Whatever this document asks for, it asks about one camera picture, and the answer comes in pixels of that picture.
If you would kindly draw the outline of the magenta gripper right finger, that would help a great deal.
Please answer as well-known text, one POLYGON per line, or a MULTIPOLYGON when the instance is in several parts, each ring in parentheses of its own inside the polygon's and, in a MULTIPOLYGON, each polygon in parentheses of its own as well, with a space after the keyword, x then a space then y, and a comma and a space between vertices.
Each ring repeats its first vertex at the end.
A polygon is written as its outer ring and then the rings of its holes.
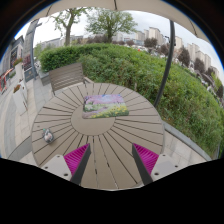
POLYGON ((135 143, 132 144, 132 154, 144 185, 180 170, 180 166, 167 154, 158 155, 135 143))

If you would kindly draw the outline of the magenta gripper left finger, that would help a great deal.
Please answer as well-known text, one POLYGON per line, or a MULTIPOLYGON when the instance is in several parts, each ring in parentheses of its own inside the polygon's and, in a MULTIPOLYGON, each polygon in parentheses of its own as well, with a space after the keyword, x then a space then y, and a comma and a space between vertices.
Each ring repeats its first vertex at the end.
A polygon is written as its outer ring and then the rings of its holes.
POLYGON ((81 183, 90 154, 90 144, 86 144, 73 150, 65 156, 55 155, 42 166, 42 169, 79 185, 81 183))

